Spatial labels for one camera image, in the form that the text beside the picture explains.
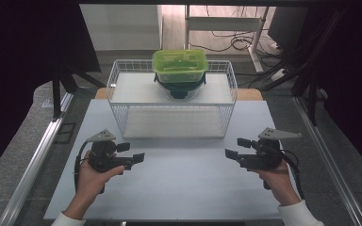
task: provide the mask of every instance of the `white wall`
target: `white wall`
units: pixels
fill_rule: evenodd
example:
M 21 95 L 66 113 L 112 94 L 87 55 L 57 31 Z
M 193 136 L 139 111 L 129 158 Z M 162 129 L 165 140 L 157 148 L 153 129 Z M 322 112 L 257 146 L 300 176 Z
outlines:
M 95 51 L 160 49 L 161 6 L 80 7 Z

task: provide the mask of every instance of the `wooden floor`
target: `wooden floor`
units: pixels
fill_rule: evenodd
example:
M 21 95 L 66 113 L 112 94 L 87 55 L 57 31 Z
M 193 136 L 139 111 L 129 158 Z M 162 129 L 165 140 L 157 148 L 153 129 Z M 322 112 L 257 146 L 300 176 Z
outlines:
M 265 8 L 263 7 L 218 7 L 218 6 L 191 6 L 190 16 L 209 16 L 212 17 L 260 17 L 263 15 Z M 273 52 L 271 45 L 274 41 L 267 36 L 267 30 L 271 24 L 272 16 L 275 8 L 270 8 L 264 31 L 260 38 L 260 44 L 267 52 Z M 185 38 L 185 7 L 184 6 L 162 6 L 163 15 L 163 49 L 183 49 Z M 234 35 L 234 31 L 213 31 L 216 36 Z M 247 40 L 253 36 L 253 32 L 245 34 Z M 223 50 L 230 46 L 232 37 L 215 37 L 211 31 L 191 31 L 189 32 L 189 43 L 193 45 L 204 46 L 208 49 Z M 236 43 L 238 48 L 246 46 L 243 42 Z M 248 56 L 247 49 L 237 50 L 233 47 L 222 51 L 215 52 L 206 50 L 207 55 L 232 56 L 241 55 Z

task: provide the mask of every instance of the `green plastic container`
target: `green plastic container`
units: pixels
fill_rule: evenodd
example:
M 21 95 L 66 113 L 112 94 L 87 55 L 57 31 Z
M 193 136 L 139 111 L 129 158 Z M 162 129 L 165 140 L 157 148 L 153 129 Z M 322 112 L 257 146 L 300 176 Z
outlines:
M 207 71 L 203 50 L 159 50 L 153 55 L 153 64 L 162 83 L 198 82 Z

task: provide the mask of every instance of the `gray carpet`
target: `gray carpet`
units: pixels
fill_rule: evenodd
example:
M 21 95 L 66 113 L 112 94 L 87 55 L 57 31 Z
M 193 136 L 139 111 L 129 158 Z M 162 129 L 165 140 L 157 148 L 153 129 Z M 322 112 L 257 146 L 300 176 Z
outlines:
M 98 53 L 102 74 L 92 73 L 92 75 L 106 83 L 111 65 L 116 58 L 151 58 L 152 53 L 150 51 Z M 248 57 L 231 57 L 230 59 L 233 62 L 235 73 L 254 72 Z M 239 84 L 252 81 L 255 78 L 256 76 L 252 75 L 237 76 Z M 55 191 L 63 166 L 72 149 L 89 100 L 94 97 L 97 90 L 88 82 L 77 77 L 75 79 L 80 89 L 74 94 L 71 108 L 61 127 L 60 134 L 56 137 L 55 144 L 51 147 L 41 167 L 40 174 L 25 201 L 20 215 L 17 217 L 15 225 L 50 225 L 51 223 L 42 219 L 45 209 Z M 263 81 L 269 82 L 269 80 L 264 79 L 254 83 L 253 87 L 260 88 Z M 323 221 L 325 225 L 354 225 L 293 103 L 290 95 L 293 82 L 294 80 L 291 80 L 280 87 L 262 93 L 264 99 L 268 102 L 276 128 L 303 135 L 300 139 L 283 141 L 283 147 L 295 152 L 300 159 L 302 187 L 313 215 Z M 34 104 L 25 122 L 0 159 L 0 217 L 33 153 L 37 149 L 47 125 L 52 119 L 53 109 L 46 101 L 47 99 L 52 101 L 51 84 L 45 84 L 36 89 Z M 322 107 L 322 103 L 317 104 L 316 114 L 318 128 L 322 137 L 362 207 L 362 158 L 329 118 Z M 115 224 L 88 222 L 86 225 Z M 280 220 L 258 220 L 246 222 L 246 225 L 268 226 L 283 224 Z

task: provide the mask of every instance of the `human hand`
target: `human hand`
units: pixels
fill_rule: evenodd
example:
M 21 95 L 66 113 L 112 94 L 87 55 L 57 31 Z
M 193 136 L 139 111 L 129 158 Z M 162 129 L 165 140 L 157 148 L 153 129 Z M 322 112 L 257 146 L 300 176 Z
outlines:
M 288 165 L 284 160 L 273 170 L 249 169 L 259 174 L 260 179 L 267 182 L 271 192 L 282 206 L 299 203 L 301 200 L 290 182 Z
M 90 205 L 95 201 L 97 195 L 105 186 L 105 183 L 113 176 L 119 175 L 124 171 L 124 166 L 111 169 L 107 172 L 97 172 L 89 164 L 87 158 L 91 151 L 85 154 L 84 160 L 80 166 L 78 175 L 78 185 L 72 202 L 63 212 L 69 218 L 82 219 Z

